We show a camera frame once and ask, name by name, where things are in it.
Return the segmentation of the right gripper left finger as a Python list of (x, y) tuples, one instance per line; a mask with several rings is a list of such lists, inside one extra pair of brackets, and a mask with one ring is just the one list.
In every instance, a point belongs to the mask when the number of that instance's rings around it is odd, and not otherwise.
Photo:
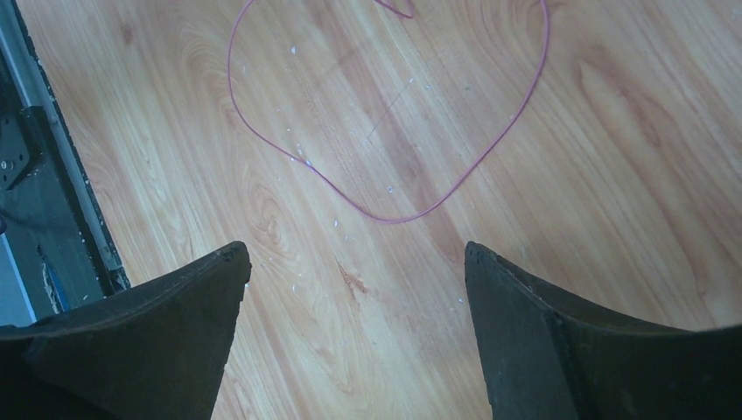
[(2, 418), (210, 418), (250, 272), (233, 241), (111, 297), (3, 326)]

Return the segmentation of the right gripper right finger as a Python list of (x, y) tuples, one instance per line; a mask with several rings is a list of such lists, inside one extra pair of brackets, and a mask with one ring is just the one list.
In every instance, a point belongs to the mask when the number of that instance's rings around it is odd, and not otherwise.
[(738, 419), (741, 328), (608, 309), (477, 242), (465, 288), (496, 419)]

